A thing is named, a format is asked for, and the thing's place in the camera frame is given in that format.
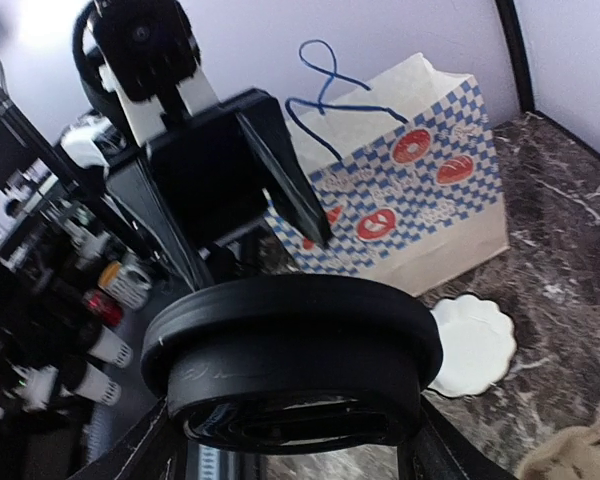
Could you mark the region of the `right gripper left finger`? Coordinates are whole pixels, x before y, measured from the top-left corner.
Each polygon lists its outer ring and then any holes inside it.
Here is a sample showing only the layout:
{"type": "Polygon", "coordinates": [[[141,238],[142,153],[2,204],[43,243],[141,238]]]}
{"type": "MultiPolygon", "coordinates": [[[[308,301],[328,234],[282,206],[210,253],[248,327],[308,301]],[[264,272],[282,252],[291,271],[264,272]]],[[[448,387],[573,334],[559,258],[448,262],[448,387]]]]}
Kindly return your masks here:
{"type": "Polygon", "coordinates": [[[187,450],[188,440],[160,399],[111,450],[69,480],[185,479],[187,450]]]}

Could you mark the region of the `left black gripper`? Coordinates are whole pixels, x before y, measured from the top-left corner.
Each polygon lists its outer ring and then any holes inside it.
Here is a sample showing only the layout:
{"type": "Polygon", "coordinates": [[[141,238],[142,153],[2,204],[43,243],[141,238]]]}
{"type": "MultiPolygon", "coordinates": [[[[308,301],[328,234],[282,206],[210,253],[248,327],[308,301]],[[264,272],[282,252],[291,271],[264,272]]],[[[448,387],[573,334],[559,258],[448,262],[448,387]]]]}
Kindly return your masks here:
{"type": "Polygon", "coordinates": [[[279,101],[246,90],[152,140],[139,161],[107,180],[192,291],[215,284],[198,251],[272,205],[305,238],[326,247],[327,215],[302,171],[279,101]]]}

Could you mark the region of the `black right frame post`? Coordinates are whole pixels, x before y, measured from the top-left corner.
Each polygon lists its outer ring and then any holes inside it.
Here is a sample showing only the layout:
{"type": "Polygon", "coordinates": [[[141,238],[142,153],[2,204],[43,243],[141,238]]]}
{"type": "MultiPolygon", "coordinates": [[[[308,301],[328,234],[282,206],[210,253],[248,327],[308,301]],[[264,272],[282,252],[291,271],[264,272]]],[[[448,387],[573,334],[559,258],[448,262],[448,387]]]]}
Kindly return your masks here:
{"type": "Polygon", "coordinates": [[[509,52],[520,110],[535,113],[529,62],[514,1],[496,0],[495,5],[509,52]]]}

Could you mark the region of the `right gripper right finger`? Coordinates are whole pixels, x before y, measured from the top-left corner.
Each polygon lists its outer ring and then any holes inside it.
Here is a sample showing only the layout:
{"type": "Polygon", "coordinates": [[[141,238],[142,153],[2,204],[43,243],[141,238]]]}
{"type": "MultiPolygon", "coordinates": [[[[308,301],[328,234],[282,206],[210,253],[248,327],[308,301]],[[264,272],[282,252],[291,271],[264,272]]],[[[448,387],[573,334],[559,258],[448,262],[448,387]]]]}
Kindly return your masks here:
{"type": "Polygon", "coordinates": [[[425,397],[421,420],[410,454],[414,479],[515,479],[472,445],[425,397]]]}

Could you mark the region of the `brown cardboard cup carrier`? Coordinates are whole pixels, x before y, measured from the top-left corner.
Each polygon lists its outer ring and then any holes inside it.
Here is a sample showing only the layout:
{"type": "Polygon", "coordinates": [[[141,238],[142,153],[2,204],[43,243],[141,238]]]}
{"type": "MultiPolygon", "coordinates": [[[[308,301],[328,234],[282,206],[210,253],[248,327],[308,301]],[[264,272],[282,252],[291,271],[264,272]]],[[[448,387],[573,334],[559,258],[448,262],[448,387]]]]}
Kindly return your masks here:
{"type": "Polygon", "coordinates": [[[600,479],[600,409],[591,426],[565,428],[530,452],[518,479],[600,479]]]}

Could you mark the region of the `checkered paper takeout bag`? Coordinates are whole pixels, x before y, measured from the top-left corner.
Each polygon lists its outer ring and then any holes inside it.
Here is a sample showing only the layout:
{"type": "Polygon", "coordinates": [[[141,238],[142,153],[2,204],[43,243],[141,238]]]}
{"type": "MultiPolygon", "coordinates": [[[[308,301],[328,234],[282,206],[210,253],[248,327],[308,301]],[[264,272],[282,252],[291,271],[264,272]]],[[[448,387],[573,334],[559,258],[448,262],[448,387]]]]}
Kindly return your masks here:
{"type": "Polygon", "coordinates": [[[335,100],[320,91],[284,104],[333,234],[319,246],[268,213],[302,272],[356,276],[416,296],[507,250],[498,158],[474,76],[437,70],[418,53],[360,80],[317,39],[298,55],[327,86],[351,86],[335,100]]]}

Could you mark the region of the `white scalloped bowl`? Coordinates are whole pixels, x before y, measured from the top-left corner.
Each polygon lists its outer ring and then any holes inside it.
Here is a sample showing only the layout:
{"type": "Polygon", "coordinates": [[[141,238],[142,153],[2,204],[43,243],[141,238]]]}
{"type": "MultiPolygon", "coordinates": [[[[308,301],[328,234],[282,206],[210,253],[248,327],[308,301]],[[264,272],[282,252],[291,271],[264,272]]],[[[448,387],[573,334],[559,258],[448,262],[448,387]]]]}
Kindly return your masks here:
{"type": "Polygon", "coordinates": [[[475,396],[506,376],[517,343],[513,321],[495,302],[464,294],[439,301],[431,313],[443,349],[431,390],[449,398],[475,396]]]}

